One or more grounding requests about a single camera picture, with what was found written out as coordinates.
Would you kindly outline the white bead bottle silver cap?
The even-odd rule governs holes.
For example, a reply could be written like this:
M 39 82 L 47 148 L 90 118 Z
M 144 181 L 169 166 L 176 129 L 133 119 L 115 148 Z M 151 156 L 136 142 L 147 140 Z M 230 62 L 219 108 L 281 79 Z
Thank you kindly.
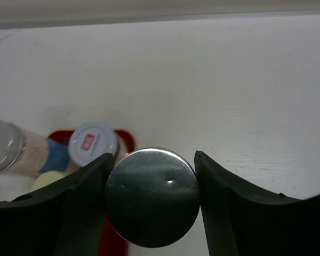
M 36 178 L 48 171 L 72 170 L 65 145 L 13 123 L 0 121 L 0 174 Z

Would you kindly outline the yellow lid spice jar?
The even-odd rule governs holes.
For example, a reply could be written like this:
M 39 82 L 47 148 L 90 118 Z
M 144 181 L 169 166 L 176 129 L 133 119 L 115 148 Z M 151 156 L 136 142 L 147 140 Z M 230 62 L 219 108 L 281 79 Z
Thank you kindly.
M 41 174 L 33 183 L 30 191 L 36 191 L 41 189 L 51 183 L 54 183 L 62 178 L 64 178 L 66 174 L 60 171 L 48 171 Z

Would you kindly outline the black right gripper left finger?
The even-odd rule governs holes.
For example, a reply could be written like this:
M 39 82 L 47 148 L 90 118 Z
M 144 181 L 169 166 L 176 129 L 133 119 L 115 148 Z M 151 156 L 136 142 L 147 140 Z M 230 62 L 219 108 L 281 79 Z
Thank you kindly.
M 11 202 L 0 202 L 0 255 L 97 255 L 112 154 Z

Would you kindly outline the brown spice jar white lid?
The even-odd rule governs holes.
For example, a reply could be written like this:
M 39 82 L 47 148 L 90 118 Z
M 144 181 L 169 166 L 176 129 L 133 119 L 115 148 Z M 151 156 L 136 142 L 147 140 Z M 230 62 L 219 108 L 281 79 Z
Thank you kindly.
M 105 153 L 118 159 L 121 145 L 117 134 L 104 122 L 87 122 L 71 135 L 68 144 L 71 160 L 80 167 L 86 166 Z

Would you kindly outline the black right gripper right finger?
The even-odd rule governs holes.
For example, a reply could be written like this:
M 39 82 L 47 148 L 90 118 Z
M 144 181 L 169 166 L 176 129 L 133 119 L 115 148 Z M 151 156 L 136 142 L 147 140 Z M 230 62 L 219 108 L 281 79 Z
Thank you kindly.
M 202 151 L 194 162 L 210 255 L 320 255 L 320 195 L 265 190 Z

